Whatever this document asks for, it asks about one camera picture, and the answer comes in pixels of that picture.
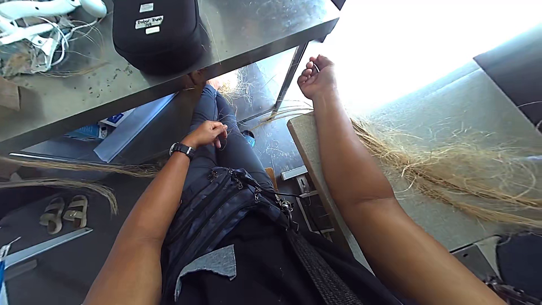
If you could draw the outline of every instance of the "black shirt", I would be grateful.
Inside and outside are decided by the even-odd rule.
[[[401,304],[351,253],[312,232],[304,237],[363,304]],[[177,304],[324,304],[285,237],[267,217],[248,214],[216,246],[234,244],[237,275],[208,271],[183,278]]]

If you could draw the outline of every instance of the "zipper pull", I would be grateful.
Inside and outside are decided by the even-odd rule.
[[[256,203],[260,202],[260,198],[258,198],[258,195],[260,194],[261,191],[262,191],[262,189],[259,188],[259,187],[257,187],[254,190],[254,199],[256,200]]]
[[[209,176],[207,177],[207,179],[211,180],[211,182],[216,178],[218,178],[218,173],[214,170],[212,170]]]

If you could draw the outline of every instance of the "white label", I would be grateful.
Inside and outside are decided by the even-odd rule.
[[[139,12],[146,12],[154,10],[154,3],[145,3],[139,7]]]
[[[142,28],[159,26],[162,24],[162,20],[164,20],[164,15],[145,18],[145,19],[139,19],[135,21],[135,29],[137,30],[137,29],[142,29]]]
[[[153,28],[148,28],[148,29],[145,29],[145,34],[152,34],[152,33],[157,33],[157,32],[160,32],[160,27],[153,27]]]

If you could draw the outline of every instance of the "sandal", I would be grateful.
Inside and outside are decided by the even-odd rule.
[[[47,226],[49,234],[57,234],[62,229],[60,216],[64,210],[64,199],[57,197],[51,200],[45,208],[45,213],[40,216],[40,225]]]
[[[87,207],[88,199],[86,196],[74,196],[63,218],[68,221],[73,221],[74,228],[84,228],[87,226]]]

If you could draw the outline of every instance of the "gray patch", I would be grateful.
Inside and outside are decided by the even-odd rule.
[[[175,294],[173,295],[175,302],[177,302],[177,298],[180,294],[182,277],[196,271],[211,271],[218,275],[227,276],[231,281],[237,275],[234,246],[229,245],[211,253],[207,253],[186,265],[177,277]]]

